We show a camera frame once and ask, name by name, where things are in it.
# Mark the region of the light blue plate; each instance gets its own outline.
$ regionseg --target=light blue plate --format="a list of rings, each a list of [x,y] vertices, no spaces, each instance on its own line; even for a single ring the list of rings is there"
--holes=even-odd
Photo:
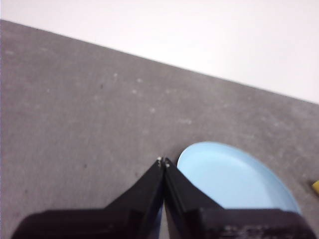
[[[270,169],[229,145],[192,144],[180,155],[177,167],[224,208],[279,208],[301,213],[292,194]]]

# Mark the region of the gray table surface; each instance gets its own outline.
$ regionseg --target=gray table surface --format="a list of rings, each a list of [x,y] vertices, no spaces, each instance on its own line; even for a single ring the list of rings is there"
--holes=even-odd
[[[104,207],[205,140],[274,170],[319,235],[318,105],[7,21],[1,60],[1,238],[34,212]]]

